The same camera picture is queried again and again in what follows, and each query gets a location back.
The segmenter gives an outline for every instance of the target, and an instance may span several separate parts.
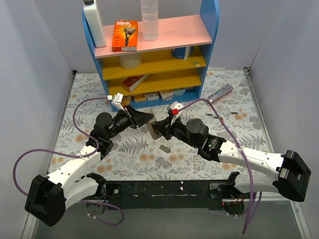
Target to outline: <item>tabletop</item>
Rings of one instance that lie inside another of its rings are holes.
[[[208,97],[226,83],[230,83],[234,90],[213,103],[224,122],[242,146],[270,151],[243,71],[209,69],[201,97]],[[77,154],[82,149],[88,137],[74,127],[73,111],[81,101],[101,96],[105,96],[105,91],[97,73],[76,74],[55,151]],[[157,120],[167,117],[166,108],[167,105],[152,107]],[[112,116],[116,114],[111,112],[109,101],[87,102],[79,108],[76,122],[80,128],[89,133],[93,129],[96,116],[102,112],[109,112]],[[238,112],[238,114],[232,115],[230,112]],[[200,118],[209,127],[210,134],[233,141],[219,120],[206,116],[205,113],[213,112],[206,103],[198,102],[184,110],[181,120],[186,123],[191,118]],[[138,129],[128,128],[112,141],[114,147],[111,152],[88,170],[102,175],[109,181],[227,179],[232,171],[246,171],[244,167],[235,164],[206,161],[197,155],[196,149],[174,137],[169,141],[163,137],[153,140],[146,125]],[[160,150],[161,144],[169,147],[170,153]],[[48,172],[55,171],[70,159],[53,155]]]

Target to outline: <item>plastic bottle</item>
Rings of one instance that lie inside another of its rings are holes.
[[[96,47],[106,46],[106,37],[103,31],[103,24],[98,9],[98,5],[94,0],[83,0],[84,14],[86,21],[90,27],[90,31]]]
[[[141,0],[143,37],[154,41],[159,37],[159,3],[158,0]]]

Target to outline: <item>table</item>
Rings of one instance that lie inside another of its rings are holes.
[[[209,69],[201,97],[206,98],[226,83],[230,83],[234,90],[214,103],[224,122],[241,145],[270,151],[243,71]],[[88,138],[75,129],[72,122],[73,111],[82,100],[101,96],[105,96],[105,92],[97,73],[76,74],[58,134],[56,151],[76,154],[82,149]],[[167,117],[166,108],[167,106],[152,107],[157,120]],[[90,132],[96,116],[102,112],[115,115],[111,112],[109,101],[88,102],[79,108],[76,122],[83,130]],[[212,113],[212,110],[205,103],[199,102],[186,109],[181,119],[186,123],[188,119],[200,118],[209,127],[211,134],[232,141],[219,120],[206,116],[205,113]],[[246,171],[245,168],[235,164],[206,161],[196,154],[197,150],[176,138],[170,141],[166,141],[163,137],[153,140],[146,125],[138,129],[126,129],[112,140],[114,143],[112,151],[104,160],[88,170],[102,175],[106,180],[227,179],[232,171]],[[159,149],[161,144],[171,148],[171,152],[161,151]],[[68,160],[70,158],[54,155],[48,172],[60,168]]]

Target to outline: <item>red and white box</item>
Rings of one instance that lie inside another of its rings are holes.
[[[144,80],[146,80],[150,74],[141,76],[130,76],[125,81],[123,81],[123,88],[128,92],[132,93]]]

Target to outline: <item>white label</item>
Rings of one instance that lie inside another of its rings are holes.
[[[136,46],[131,47],[121,47],[122,51],[136,51]]]

